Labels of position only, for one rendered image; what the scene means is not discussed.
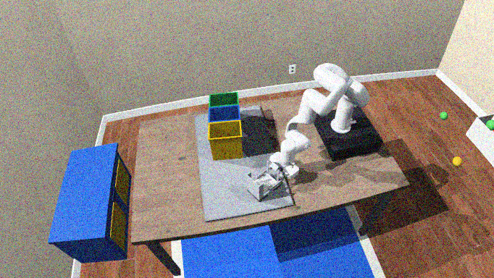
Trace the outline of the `green bin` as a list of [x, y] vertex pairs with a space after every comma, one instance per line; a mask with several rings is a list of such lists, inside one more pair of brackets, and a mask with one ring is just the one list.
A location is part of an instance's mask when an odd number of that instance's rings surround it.
[[[210, 106], [211, 100], [212, 100], [212, 106]], [[218, 107], [218, 105], [222, 105], [222, 106], [239, 105], [238, 92], [209, 94], [209, 108]]]

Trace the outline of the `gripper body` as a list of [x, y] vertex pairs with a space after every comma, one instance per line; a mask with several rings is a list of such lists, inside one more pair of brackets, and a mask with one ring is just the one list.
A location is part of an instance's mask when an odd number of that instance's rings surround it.
[[[274, 153], [272, 156], [269, 158], [270, 164], [272, 162], [279, 162], [280, 161], [280, 152]], [[286, 166], [283, 168], [284, 175], [289, 179], [293, 179], [296, 175], [298, 175], [299, 168], [296, 165], [291, 165], [291, 166]]]

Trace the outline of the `blue open bin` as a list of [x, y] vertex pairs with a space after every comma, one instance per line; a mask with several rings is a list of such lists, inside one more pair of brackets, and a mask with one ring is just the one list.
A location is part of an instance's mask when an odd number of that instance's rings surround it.
[[[211, 114], [210, 114], [210, 110], [211, 110]], [[225, 121], [233, 121], [233, 120], [240, 120], [239, 105], [218, 106], [218, 107], [209, 108], [209, 123], [210, 121], [225, 122]]]

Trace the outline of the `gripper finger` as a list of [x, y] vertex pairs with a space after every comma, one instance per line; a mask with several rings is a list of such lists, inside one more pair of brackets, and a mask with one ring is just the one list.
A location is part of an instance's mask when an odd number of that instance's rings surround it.
[[284, 176], [283, 176], [283, 175], [284, 175], [284, 172], [283, 172], [283, 171], [281, 171], [281, 172], [280, 172], [280, 175], [279, 175], [279, 178], [281, 178], [281, 179], [280, 179], [278, 182], [276, 182], [276, 183], [274, 183], [273, 185], [271, 185], [271, 186], [269, 187], [269, 190], [272, 190], [273, 188], [275, 188], [275, 187], [276, 187], [279, 183], [281, 183], [281, 182], [284, 180]]
[[[269, 164], [269, 169], [272, 169], [270, 165], [271, 165], [271, 164]], [[265, 169], [263, 172], [261, 172], [260, 174], [258, 174], [258, 175], [256, 176], [256, 179], [259, 179], [261, 176], [263, 176], [263, 175], [264, 175], [264, 173], [265, 173], [266, 171], [267, 171], [267, 169]]]

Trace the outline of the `yellow recycle bin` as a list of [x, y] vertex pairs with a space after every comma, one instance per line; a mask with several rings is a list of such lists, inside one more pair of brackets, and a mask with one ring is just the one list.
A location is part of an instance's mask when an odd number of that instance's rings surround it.
[[213, 160], [243, 158], [240, 120], [210, 122], [208, 140]]

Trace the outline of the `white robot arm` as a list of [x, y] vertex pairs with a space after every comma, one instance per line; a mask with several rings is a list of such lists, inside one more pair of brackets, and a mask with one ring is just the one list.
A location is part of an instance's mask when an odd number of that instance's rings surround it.
[[314, 79], [331, 94], [326, 98], [314, 89], [307, 89], [304, 92], [298, 116], [292, 118], [287, 125], [286, 140], [281, 145], [280, 161], [272, 162], [270, 165], [275, 171], [278, 169], [282, 171], [286, 166], [295, 165], [296, 153], [307, 150], [311, 145], [311, 141], [296, 129], [298, 123], [313, 124], [317, 114], [326, 116], [338, 102], [331, 127], [336, 132], [347, 133], [351, 125], [356, 123], [356, 120], [352, 121], [351, 118], [354, 104], [361, 108], [369, 102], [367, 89], [335, 64], [319, 65], [314, 71]]

